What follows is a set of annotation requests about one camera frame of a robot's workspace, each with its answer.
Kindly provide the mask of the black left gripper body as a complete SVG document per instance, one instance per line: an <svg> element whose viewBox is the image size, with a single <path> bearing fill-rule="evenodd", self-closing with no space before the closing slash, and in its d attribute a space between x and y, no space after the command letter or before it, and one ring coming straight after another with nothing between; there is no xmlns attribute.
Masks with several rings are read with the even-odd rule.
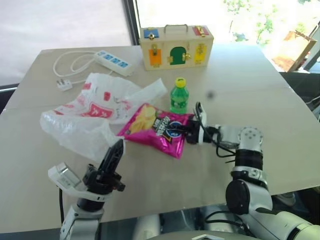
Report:
<svg viewBox="0 0 320 240"><path fill-rule="evenodd" d="M121 178L114 167L96 168L89 164L82 181L89 192L107 195L113 190L124 191L126 185L121 182Z"/></svg>

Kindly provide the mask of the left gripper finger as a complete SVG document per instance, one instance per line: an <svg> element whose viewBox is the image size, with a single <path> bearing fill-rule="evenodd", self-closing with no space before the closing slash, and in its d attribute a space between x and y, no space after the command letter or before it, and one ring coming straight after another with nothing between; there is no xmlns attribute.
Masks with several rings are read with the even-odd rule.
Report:
<svg viewBox="0 0 320 240"><path fill-rule="evenodd" d="M122 140L118 140L110 147L104 156L99 168L99 176L118 176L117 166L122 158Z"/></svg>
<svg viewBox="0 0 320 240"><path fill-rule="evenodd" d="M111 148L108 154L107 172L112 174L116 171L116 168L125 152L125 143L123 139L118 140Z"/></svg>

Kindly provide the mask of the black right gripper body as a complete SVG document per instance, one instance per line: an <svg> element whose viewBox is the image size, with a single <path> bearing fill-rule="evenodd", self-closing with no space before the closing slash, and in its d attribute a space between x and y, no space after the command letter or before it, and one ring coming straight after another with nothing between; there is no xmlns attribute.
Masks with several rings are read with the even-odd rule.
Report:
<svg viewBox="0 0 320 240"><path fill-rule="evenodd" d="M185 139L188 144L196 145L199 143L199 132L201 125L197 120L189 120L187 122L187 130L185 134Z"/></svg>

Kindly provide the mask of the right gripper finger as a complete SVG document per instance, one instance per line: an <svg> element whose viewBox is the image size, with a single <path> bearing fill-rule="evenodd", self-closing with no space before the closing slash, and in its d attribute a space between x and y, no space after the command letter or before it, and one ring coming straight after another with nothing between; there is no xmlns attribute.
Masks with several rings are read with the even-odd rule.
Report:
<svg viewBox="0 0 320 240"><path fill-rule="evenodd" d="M175 132L175 133L190 133L191 129L187 125L168 125L166 127L167 131Z"/></svg>
<svg viewBox="0 0 320 240"><path fill-rule="evenodd" d="M195 104L194 112L195 112L195 116L198 119L198 121L201 122L203 126L206 126L207 125L207 113L199 101L196 102L196 104Z"/></svg>

